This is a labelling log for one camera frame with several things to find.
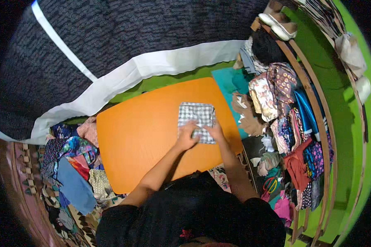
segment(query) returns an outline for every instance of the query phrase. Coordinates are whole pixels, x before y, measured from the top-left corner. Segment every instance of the checkered fabric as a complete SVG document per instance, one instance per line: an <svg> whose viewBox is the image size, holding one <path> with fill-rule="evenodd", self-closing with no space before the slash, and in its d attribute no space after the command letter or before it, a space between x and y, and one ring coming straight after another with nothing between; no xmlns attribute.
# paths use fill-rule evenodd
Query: checkered fabric
<svg viewBox="0 0 371 247"><path fill-rule="evenodd" d="M200 135L199 143L216 144L209 132L203 128L204 125L213 127L213 120L216 119L214 107L211 104L182 102L179 106L179 121L177 126L183 126L190 120L198 120L197 126L200 129L192 133L192 138Z"/></svg>

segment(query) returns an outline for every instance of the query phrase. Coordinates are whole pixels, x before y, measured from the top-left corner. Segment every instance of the person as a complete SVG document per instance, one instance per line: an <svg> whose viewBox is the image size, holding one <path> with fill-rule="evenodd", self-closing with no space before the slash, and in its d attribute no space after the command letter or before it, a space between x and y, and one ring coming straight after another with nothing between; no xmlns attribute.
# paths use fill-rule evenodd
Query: person
<svg viewBox="0 0 371 247"><path fill-rule="evenodd" d="M242 164L215 121L204 126L217 142L232 193L208 171L164 184L174 163L197 145L190 121L168 153L120 205L108 208L96 231L98 246L284 246L284 225L252 187Z"/></svg>

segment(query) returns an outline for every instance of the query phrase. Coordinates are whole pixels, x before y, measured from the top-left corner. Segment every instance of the orange table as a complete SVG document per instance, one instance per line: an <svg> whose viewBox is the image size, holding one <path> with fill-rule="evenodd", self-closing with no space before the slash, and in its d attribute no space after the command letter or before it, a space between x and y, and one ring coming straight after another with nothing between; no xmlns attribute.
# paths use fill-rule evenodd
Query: orange table
<svg viewBox="0 0 371 247"><path fill-rule="evenodd" d="M165 86L124 101L97 116L99 149L107 178L117 194L131 192L177 140L179 105L212 104L232 150L242 141L231 111L211 77ZM218 145L198 143L181 159L173 179L222 163Z"/></svg>

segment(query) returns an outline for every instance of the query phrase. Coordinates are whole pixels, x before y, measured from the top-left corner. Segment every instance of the scissors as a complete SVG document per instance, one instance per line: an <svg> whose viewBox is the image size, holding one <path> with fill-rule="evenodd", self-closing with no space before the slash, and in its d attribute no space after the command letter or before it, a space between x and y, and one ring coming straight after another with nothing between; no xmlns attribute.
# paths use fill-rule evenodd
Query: scissors
<svg viewBox="0 0 371 247"><path fill-rule="evenodd" d="M265 181L264 185L262 186L262 189L264 190L264 192L268 191L268 193L271 194L272 192L276 190L277 185L278 185L278 180L274 177L270 177Z"/></svg>

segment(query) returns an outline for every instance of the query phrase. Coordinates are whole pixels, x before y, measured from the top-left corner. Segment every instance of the hand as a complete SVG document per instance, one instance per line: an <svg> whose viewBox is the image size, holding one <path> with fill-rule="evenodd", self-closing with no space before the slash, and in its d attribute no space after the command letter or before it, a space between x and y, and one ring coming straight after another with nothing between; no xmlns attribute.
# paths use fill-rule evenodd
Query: hand
<svg viewBox="0 0 371 247"><path fill-rule="evenodd" d="M203 128L205 128L209 134L214 138L216 141L224 141L224 133L223 129L220 126L220 123L217 119L213 120L213 127L209 127L207 125L204 125Z"/></svg>
<svg viewBox="0 0 371 247"><path fill-rule="evenodd" d="M191 120L186 125L179 128L179 139L177 139L176 146L182 151L192 148L199 141L199 136L191 138L191 134L194 130L199 129L196 125L198 121Z"/></svg>

